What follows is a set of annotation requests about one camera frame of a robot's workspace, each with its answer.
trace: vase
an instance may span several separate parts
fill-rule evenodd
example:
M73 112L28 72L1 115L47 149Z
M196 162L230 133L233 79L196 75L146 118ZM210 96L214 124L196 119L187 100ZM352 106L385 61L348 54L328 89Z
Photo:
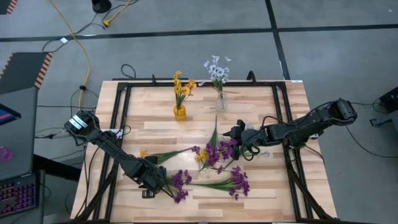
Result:
M187 111L184 105L181 105L180 108L177 108L177 105L174 106L174 116L177 121L183 121L187 118Z
M227 108L228 108L228 95L225 92L221 92L217 96L216 111L226 111Z

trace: rgb keyboard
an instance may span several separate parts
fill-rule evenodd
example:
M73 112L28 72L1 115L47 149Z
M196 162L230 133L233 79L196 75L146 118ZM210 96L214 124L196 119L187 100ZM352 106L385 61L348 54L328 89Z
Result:
M37 187L34 174L0 182L0 218L35 208Z

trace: computer monitor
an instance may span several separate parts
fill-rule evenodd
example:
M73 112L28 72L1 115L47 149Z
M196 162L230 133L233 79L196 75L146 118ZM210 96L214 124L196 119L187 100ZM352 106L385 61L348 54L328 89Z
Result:
M0 125L21 118L21 114L0 103Z

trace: wooden tabletop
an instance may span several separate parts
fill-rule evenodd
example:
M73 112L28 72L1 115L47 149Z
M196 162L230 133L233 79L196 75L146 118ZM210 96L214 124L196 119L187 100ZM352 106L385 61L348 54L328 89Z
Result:
M109 128L117 85L118 82L103 82L96 110L102 128ZM303 83L286 82L286 85L293 119L305 115L309 106ZM193 91L194 96L184 104L187 120L177 122L173 114L173 87L132 88L126 120L126 124L130 125L132 130L124 137L123 150L138 156L140 149L155 153L186 149L195 145L204 146L213 132L216 115L219 134L229 131L238 119L257 129L263 117L276 116L271 87L225 87L224 90L228 93L227 112L216 112L216 92L210 87L200 87ZM119 120L123 99L122 94ZM286 121L281 93L279 99ZM275 121L266 120L266 124L272 123ZM309 140L307 145L320 152L317 141ZM86 161L91 160L95 149L96 146L89 144ZM242 196L239 200L229 196L228 192L192 185L184 185L184 189L189 191L189 196L179 204L174 203L174 200L163 192L156 195L156 198L142 199L141 189L123 175L119 168L111 222L295 221L282 146L262 147L261 152L268 153L257 156L250 162L241 158L230 166L239 165L249 177L249 195ZM335 217L336 212L322 160L306 149L302 149L301 154L309 191L325 211ZM101 150L95 155L91 168L89 199L97 191L103 157L104 152ZM217 182L229 176L229 173L218 175L213 170L199 173L198 164L191 151L183 152L162 165L170 175L179 169L188 169L193 176L193 182L199 183ZM82 168L71 218L75 217L86 195L84 173ZM305 209L299 189L297 194L304 217ZM107 196L108 191L103 197L100 217L104 217Z

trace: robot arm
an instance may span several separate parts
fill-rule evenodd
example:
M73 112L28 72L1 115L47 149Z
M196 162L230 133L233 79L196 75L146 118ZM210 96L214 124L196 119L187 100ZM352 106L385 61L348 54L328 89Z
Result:
M245 123L242 120L238 120L238 126L231 128L231 131L224 133L224 136L230 136L238 141L235 151L238 150L239 145L246 147L252 152L252 147L275 146L286 139L289 140L291 146L300 147L308 141L311 135L321 135L324 129L332 125L345 126L352 124L356 118L357 114L351 103L339 99L317 106L305 116L290 123L279 121L279 124L264 126L263 121L260 130L244 130ZM234 159L237 159L236 156L239 156L239 154L233 154Z
M116 134L111 131L101 131L98 118L90 111L79 111L64 125L74 137L77 145L88 142L99 146L113 159L118 161L126 175L137 184L143 184L147 190L143 198L153 198L165 185L166 169L156 167L156 157L136 158L125 153Z

